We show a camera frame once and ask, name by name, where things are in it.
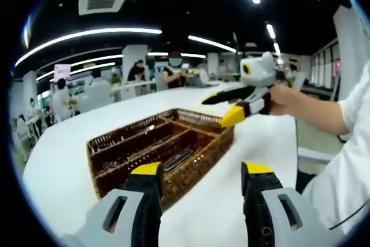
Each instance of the face mask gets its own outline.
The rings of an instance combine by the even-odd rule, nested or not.
[[[181,65],[182,58],[169,58],[169,64],[173,67]]]

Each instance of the wicker basket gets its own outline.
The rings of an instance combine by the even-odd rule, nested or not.
[[[220,118],[173,109],[119,128],[87,143],[88,161],[99,198],[121,188],[136,167],[168,160],[184,150],[184,160],[164,173],[164,198],[182,196],[227,151],[234,128],[221,128]]]

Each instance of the person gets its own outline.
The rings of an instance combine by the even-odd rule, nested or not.
[[[163,79],[169,89],[183,87],[186,84],[188,74],[186,69],[182,69],[182,57],[177,51],[169,55],[169,66],[163,69]]]
[[[361,80],[339,102],[321,101],[284,85],[270,88],[275,116],[291,115],[332,134],[348,134],[344,144],[317,176],[298,170],[296,191],[318,209],[322,222],[348,233],[365,213],[370,198],[370,60]]]
[[[40,118],[41,108],[39,105],[35,104],[35,100],[33,98],[29,99],[29,105],[31,108],[28,113],[28,118],[35,119],[34,123],[37,128],[36,136],[40,137],[42,133],[42,121]]]
[[[137,61],[132,68],[129,70],[127,81],[145,81],[145,68],[144,61]]]
[[[110,83],[107,80],[102,79],[102,72],[100,69],[93,69],[91,71],[91,76],[92,76],[92,82],[90,84],[90,88],[93,88],[95,86],[105,86],[109,88],[110,96],[113,97],[112,87],[110,86]]]
[[[72,117],[71,105],[77,104],[77,101],[69,96],[65,84],[64,78],[59,79],[57,81],[58,90],[53,95],[53,108],[58,113],[61,121]]]

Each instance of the white shirt sleeve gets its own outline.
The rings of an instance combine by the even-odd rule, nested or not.
[[[365,92],[369,87],[369,72],[370,61],[364,67],[360,82],[356,84],[356,86],[346,99],[338,102],[342,108],[343,121],[345,122],[350,132],[353,131],[357,112],[360,108],[361,101],[365,95]]]

